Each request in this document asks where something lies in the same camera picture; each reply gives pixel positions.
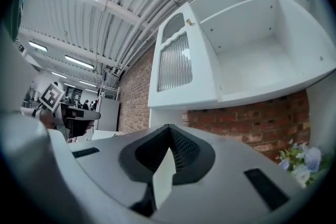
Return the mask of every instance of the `white flower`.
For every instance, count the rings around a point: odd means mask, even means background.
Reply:
[[[289,167],[289,159],[287,159],[287,158],[283,159],[283,160],[279,163],[279,165],[280,165],[283,169],[287,170],[288,167]]]
[[[306,186],[306,182],[310,177],[310,171],[306,168],[304,164],[296,166],[295,169],[292,171],[292,174],[302,187]]]
[[[305,153],[304,152],[302,152],[302,153],[298,153],[298,155],[296,155],[296,159],[302,159],[302,158],[304,158],[304,155]]]
[[[308,146],[306,145],[307,142],[302,143],[299,145],[299,149],[302,151],[306,151],[308,149]]]
[[[306,151],[304,157],[304,163],[307,166],[307,169],[311,172],[317,172],[321,163],[321,151],[316,147],[312,147],[311,149]]]

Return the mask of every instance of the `white ceiling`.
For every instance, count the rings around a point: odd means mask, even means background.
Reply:
[[[65,82],[81,79],[99,85],[104,68],[111,70],[117,63],[112,71],[126,63],[131,66],[156,34],[144,42],[146,37],[186,1],[192,0],[25,0],[18,39],[45,70],[67,76]],[[48,52],[32,49],[30,40],[47,47]],[[94,72],[69,62],[65,55],[94,65]],[[107,86],[112,87],[116,80],[109,76]]]

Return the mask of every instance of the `white shelving unit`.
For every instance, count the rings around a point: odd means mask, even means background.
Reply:
[[[321,0],[195,0],[159,28],[148,105],[211,109],[280,97],[336,68]]]

